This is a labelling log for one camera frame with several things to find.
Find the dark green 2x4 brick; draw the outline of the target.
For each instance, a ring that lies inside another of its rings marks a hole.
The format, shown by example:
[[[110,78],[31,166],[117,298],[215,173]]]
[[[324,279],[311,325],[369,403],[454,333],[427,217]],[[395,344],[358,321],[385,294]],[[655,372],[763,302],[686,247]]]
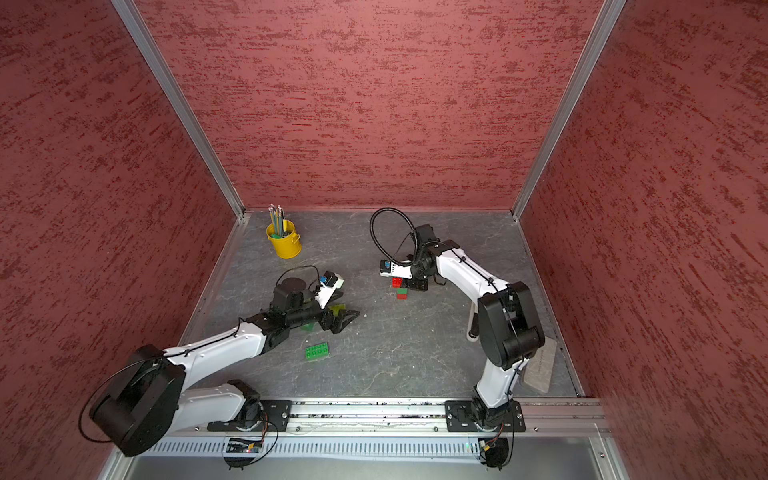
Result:
[[[304,349],[305,359],[307,361],[317,361],[327,358],[330,354],[329,345],[323,342],[317,345],[308,346]]]

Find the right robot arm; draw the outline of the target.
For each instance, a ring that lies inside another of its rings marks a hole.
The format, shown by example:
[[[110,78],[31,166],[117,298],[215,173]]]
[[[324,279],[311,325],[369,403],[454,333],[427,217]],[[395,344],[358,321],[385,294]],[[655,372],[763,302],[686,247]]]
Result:
[[[412,276],[440,276],[475,307],[468,331],[476,334],[486,364],[474,387],[472,415],[475,422],[489,425],[510,410],[515,383],[545,344],[530,288],[494,276],[456,243],[439,240],[428,224],[415,228],[415,247]]]

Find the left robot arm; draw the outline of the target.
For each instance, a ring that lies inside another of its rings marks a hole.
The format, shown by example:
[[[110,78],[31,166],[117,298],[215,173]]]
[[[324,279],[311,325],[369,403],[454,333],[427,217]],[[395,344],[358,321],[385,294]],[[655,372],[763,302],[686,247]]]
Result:
[[[198,382],[270,352],[305,325],[340,333],[359,315],[332,308],[343,286],[343,278],[331,271],[311,285],[283,278],[267,309],[239,318],[223,333],[169,349],[145,345],[104,382],[80,416],[89,418],[127,457],[148,451],[171,432],[202,425],[265,436],[275,424],[253,387],[242,380],[210,388],[200,388]]]

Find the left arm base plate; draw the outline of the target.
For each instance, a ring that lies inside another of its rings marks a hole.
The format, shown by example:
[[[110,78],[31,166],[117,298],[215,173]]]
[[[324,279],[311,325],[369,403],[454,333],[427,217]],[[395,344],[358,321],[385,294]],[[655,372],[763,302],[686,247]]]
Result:
[[[247,400],[241,411],[230,421],[210,422],[210,432],[261,434],[272,428],[284,432],[290,419],[293,403],[290,400]]]

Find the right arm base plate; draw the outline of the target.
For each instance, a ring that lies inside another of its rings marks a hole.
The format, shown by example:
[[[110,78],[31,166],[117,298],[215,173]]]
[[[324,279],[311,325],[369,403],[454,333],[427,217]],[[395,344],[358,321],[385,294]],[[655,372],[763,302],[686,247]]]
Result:
[[[474,399],[452,400],[444,403],[446,424],[449,432],[498,432],[521,433],[526,431],[521,405],[517,401],[499,407],[488,408]]]

